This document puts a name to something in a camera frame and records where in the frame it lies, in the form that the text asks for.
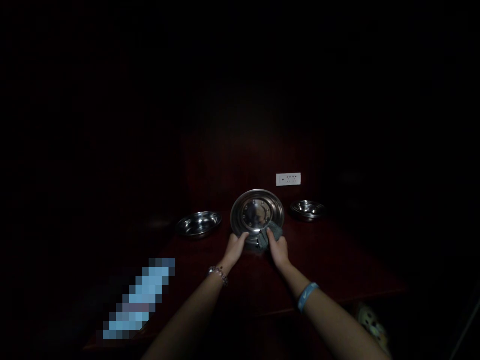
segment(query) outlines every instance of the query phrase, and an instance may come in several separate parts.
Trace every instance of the wrist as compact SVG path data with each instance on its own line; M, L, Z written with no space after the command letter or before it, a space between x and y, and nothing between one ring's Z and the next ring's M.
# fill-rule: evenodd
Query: wrist
M216 267L221 269L226 276L229 275L234 266L235 264L225 257L216 265Z
M284 274L285 272L287 272L289 269L293 268L294 266L292 265L292 263L290 262L290 260L285 260L281 263L279 263L276 268L282 273Z

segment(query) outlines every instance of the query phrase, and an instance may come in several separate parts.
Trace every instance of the forearm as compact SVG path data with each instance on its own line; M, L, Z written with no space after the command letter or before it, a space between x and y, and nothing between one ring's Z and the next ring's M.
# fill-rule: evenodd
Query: forearm
M310 281L290 263L279 270L298 299ZM314 290L303 311L337 359L388 359L362 326L323 291Z
M231 266L218 267L228 276ZM147 350L142 360L185 359L197 347L209 325L224 282L212 273L187 299Z

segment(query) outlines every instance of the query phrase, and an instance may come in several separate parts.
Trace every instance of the bracelet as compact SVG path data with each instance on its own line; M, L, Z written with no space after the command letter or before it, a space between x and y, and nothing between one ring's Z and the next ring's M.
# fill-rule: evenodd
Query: bracelet
M206 275L208 276L213 272L220 275L221 279L223 280L224 287L227 287L229 285L229 278L227 277L227 275L224 274L221 267L218 268L218 267L212 266L211 268L208 269L208 273Z
M298 299L298 310L300 310L300 313L304 313L304 307L305 303L309 299L310 294L315 290L318 289L319 286L317 285L316 282L311 282L308 284L308 286L303 290L303 292L300 295L300 299Z

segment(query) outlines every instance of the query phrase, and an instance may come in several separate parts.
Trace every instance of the bowl rim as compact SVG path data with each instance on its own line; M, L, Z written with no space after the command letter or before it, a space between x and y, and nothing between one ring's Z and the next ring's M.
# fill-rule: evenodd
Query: bowl rim
M193 217L193 216L195 216L195 215L199 215L199 214L214 214L214 215L216 215L216 216L219 218L219 221L215 224L214 227L211 227L211 228L209 228L208 230L205 230L205 231L203 231L203 232L196 232L196 233L194 233L194 234L185 234L185 233L180 233L180 232L178 231L178 228L179 228L179 226L180 226L181 223L183 223L184 221L186 221L188 218L191 218L191 217ZM176 230L177 230L176 233L177 233L178 235L180 235L180 236L194 237L194 236L202 235L202 234L205 234L205 233L208 233L208 232L212 231L212 230L215 229L218 225L220 225L221 222L222 222L222 215L220 215L219 212L217 212L217 211L199 211L199 212L194 212L193 214L190 214L190 215L188 215L188 216L185 216L183 219L181 219L179 222L176 223L175 228L176 228Z

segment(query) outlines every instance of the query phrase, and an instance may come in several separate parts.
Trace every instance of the person's left hand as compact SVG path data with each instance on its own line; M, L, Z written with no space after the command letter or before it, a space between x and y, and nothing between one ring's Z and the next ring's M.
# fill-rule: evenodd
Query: person's left hand
M245 240L249 237L249 232L244 232L240 238L237 237L234 233L230 235L230 240L226 246L225 256L221 261L222 265L230 271L242 255L244 250Z

